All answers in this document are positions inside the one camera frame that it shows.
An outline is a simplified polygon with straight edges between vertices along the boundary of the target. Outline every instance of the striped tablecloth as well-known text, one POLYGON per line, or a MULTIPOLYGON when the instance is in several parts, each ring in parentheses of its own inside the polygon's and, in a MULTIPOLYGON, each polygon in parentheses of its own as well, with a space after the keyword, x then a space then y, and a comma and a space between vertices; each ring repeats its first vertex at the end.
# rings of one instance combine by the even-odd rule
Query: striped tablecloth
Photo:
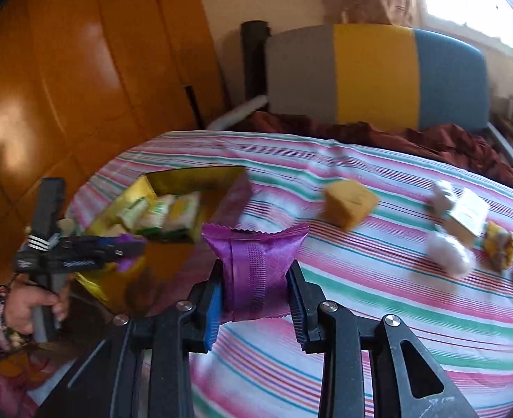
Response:
MULTIPOLYGON (((355 314, 398 314, 448 372, 481 417, 513 405, 513 281, 479 266, 463 280, 425 256, 433 229, 430 189, 447 179, 490 204, 489 218, 513 231, 513 190, 455 167, 394 152, 290 135, 172 132, 119 155, 75 196, 70 213, 86 226, 141 173, 244 165, 254 196, 239 227, 276 232, 307 221, 298 256, 308 281, 355 314), (355 178, 380 197, 350 233, 320 220, 322 189, 355 178)), ((191 359, 200 417, 317 415, 322 356, 307 356, 289 317, 222 325, 213 351, 191 359)), ((372 416, 370 369, 364 359, 372 416)))

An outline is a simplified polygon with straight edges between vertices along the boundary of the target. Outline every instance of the silver pivot bolt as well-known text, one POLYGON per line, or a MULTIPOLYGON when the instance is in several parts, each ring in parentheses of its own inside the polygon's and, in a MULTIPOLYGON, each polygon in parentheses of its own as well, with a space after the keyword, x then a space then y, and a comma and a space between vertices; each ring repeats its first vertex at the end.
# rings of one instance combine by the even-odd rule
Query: silver pivot bolt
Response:
POLYGON ((384 322, 386 322, 389 326, 398 326, 401 323, 401 319, 395 314, 388 314, 384 318, 384 322))
POLYGON ((338 310, 338 304, 335 301, 326 300, 320 304, 320 309, 326 312, 334 312, 338 310))
POLYGON ((175 306, 177 307, 177 309, 178 309, 179 311, 183 311, 183 312, 184 312, 184 311, 190 311, 190 310, 192 310, 192 308, 193 308, 193 306, 194 306, 194 305, 192 304, 192 302, 190 302, 190 301, 188 301, 188 300, 179 300, 179 301, 175 304, 175 306))
POLYGON ((113 325, 121 326, 129 323, 129 317, 126 314, 118 314, 113 317, 113 325))

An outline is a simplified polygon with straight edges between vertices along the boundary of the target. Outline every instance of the white plastic bag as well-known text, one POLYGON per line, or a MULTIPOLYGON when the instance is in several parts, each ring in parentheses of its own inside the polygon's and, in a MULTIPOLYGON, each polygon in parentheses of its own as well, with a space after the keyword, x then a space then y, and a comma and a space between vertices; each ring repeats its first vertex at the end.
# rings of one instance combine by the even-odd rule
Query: white plastic bag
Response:
POLYGON ((458 200, 452 184, 447 180, 437 180, 433 184, 433 206, 434 212, 438 217, 442 217, 444 212, 452 209, 458 200))
POLYGON ((450 276, 463 278, 475 268, 475 255, 446 232, 433 231, 427 239, 427 256, 450 276))

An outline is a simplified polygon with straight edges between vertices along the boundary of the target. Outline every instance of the beige wall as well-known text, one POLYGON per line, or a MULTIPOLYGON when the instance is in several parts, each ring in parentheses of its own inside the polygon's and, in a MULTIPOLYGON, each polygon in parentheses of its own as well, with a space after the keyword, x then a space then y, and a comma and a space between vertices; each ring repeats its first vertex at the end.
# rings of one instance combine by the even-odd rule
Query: beige wall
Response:
POLYGON ((246 20, 266 20, 272 34, 302 26, 321 25, 321 0, 202 0, 219 63, 231 101, 244 101, 244 76, 239 25, 246 20))
MULTIPOLYGON (((335 20, 339 0, 202 0, 216 47, 219 63, 231 101, 244 100, 244 77, 239 25, 246 20, 266 20, 272 34, 302 26, 320 25, 335 20)), ((513 94, 513 50, 484 35, 476 39, 472 30, 454 24, 454 37, 461 38, 483 51, 487 58, 493 106, 499 97, 513 94)), ((449 34, 447 25, 425 26, 449 34)))

